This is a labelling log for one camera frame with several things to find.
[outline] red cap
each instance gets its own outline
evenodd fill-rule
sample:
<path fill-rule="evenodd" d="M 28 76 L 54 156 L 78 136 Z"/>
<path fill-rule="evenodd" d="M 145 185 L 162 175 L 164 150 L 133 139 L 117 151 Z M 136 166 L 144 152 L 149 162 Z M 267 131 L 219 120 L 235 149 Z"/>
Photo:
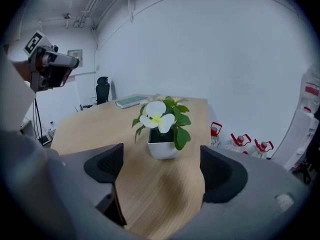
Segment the red cap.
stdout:
<path fill-rule="evenodd" d="M 216 127 L 211 127 L 211 136 L 217 137 L 217 131 L 218 129 Z"/>
<path fill-rule="evenodd" d="M 261 144 L 260 144 L 260 146 L 261 146 L 262 149 L 265 150 L 266 147 L 268 146 L 268 144 L 267 144 L 266 142 L 262 141 Z"/>
<path fill-rule="evenodd" d="M 238 136 L 238 138 L 236 138 L 237 142 L 239 142 L 240 144 L 242 144 L 245 140 L 244 137 L 242 137 L 241 135 Z"/>

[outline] wooden table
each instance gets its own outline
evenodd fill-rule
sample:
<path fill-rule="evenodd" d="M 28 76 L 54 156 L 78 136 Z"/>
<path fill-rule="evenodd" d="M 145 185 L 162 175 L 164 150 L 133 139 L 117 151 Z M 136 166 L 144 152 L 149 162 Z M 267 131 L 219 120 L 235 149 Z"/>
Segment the wooden table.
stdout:
<path fill-rule="evenodd" d="M 149 130 L 135 144 L 131 128 L 140 106 L 126 109 L 115 101 L 78 112 L 59 123 L 52 148 L 60 155 L 124 144 L 124 164 L 116 190 L 127 230 L 142 237 L 161 240 L 183 227 L 201 208 L 205 191 L 200 171 L 200 145 L 210 144 L 206 99 L 188 98 L 191 141 L 177 159 L 156 160 L 149 154 Z"/>

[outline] white flower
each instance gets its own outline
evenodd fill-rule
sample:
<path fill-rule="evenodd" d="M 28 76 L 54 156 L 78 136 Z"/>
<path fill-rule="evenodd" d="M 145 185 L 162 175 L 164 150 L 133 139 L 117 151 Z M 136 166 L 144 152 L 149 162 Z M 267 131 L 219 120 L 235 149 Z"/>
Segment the white flower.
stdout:
<path fill-rule="evenodd" d="M 146 105 L 146 114 L 148 116 L 140 116 L 140 122 L 148 128 L 159 128 L 159 132 L 165 134 L 169 132 L 170 127 L 175 121 L 173 114 L 165 114 L 166 105 L 162 101 L 152 101 Z"/>
<path fill-rule="evenodd" d="M 146 105 L 146 104 L 150 103 L 151 100 L 149 100 L 149 99 L 150 99 L 150 98 L 144 99 L 144 100 L 140 101 L 140 106 L 143 106 L 143 105 Z"/>
<path fill-rule="evenodd" d="M 174 100 L 174 102 L 175 102 L 177 105 L 182 105 L 181 103 L 178 103 L 178 101 L 180 101 L 181 98 L 173 97 L 172 99 Z"/>

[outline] chair backrest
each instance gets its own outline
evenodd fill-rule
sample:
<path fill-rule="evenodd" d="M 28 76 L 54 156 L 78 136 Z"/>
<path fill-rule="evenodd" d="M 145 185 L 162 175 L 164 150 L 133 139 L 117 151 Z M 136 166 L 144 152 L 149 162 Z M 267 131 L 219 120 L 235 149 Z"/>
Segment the chair backrest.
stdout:
<path fill-rule="evenodd" d="M 109 90 L 110 90 L 110 84 L 108 83 L 108 77 L 101 76 L 98 78 L 96 83 L 98 84 L 95 87 L 96 104 L 99 105 L 99 104 L 108 102 Z"/>

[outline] ceiling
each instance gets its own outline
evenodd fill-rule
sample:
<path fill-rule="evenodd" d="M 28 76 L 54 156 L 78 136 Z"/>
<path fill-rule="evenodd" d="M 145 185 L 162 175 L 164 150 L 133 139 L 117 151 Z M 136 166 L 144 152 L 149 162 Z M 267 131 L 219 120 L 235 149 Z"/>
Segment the ceiling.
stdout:
<path fill-rule="evenodd" d="M 104 11 L 114 0 L 91 0 L 89 12 L 86 10 L 90 0 L 28 0 L 21 31 L 47 27 L 66 27 L 64 16 L 69 13 L 68 27 L 92 28 Z"/>

